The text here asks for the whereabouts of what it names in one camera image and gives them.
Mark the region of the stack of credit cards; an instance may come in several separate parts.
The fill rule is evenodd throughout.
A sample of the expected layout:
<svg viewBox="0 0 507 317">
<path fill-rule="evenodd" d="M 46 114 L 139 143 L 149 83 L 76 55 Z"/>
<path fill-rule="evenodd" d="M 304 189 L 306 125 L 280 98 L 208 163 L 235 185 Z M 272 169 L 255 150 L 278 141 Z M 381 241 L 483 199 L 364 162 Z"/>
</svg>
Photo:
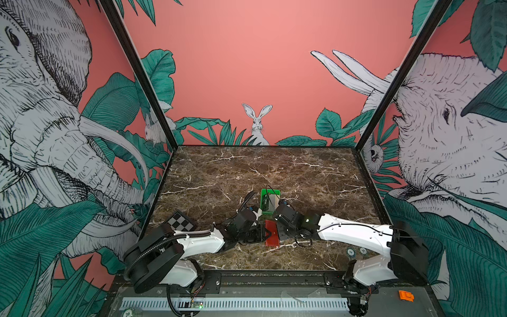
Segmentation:
<svg viewBox="0 0 507 317">
<path fill-rule="evenodd" d="M 279 197 L 277 194 L 269 194 L 267 199 L 267 211 L 273 213 L 279 206 Z"/>
</svg>

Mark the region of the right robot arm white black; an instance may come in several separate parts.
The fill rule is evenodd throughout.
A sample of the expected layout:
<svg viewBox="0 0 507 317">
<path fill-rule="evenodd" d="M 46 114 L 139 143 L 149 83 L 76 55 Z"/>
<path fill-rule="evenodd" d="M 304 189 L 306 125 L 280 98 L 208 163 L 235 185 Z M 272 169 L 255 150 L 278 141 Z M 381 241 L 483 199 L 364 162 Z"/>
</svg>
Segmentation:
<svg viewBox="0 0 507 317">
<path fill-rule="evenodd" d="M 343 280 L 369 287 L 391 280 L 415 286 L 428 283 L 429 248 L 405 222 L 373 225 L 328 213 L 303 215 L 281 202 L 273 218 L 293 238 L 336 241 L 376 252 L 366 260 L 352 261 Z"/>
</svg>

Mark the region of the green plastic tray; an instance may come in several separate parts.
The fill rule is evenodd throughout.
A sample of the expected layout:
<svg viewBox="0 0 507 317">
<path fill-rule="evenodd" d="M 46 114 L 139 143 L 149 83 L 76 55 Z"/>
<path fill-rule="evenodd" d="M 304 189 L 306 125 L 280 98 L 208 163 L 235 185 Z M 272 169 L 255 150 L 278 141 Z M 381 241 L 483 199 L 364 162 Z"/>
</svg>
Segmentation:
<svg viewBox="0 0 507 317">
<path fill-rule="evenodd" d="M 272 216 L 274 214 L 279 206 L 280 194 L 279 190 L 270 188 L 261 190 L 260 208 L 263 215 Z"/>
</svg>

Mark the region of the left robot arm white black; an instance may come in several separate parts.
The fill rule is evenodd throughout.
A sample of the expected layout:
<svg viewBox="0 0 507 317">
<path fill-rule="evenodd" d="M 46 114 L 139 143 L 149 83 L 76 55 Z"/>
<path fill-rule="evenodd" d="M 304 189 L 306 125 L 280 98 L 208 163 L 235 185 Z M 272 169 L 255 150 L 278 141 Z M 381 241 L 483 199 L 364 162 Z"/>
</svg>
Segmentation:
<svg viewBox="0 0 507 317">
<path fill-rule="evenodd" d="M 157 285 L 177 285 L 194 293 L 204 285 L 205 275 L 192 257 L 223 253 L 239 243 L 262 242 L 261 214 L 258 207 L 241 207 L 234 217 L 204 231 L 174 231 L 164 223 L 125 253 L 124 279 L 137 294 Z"/>
</svg>

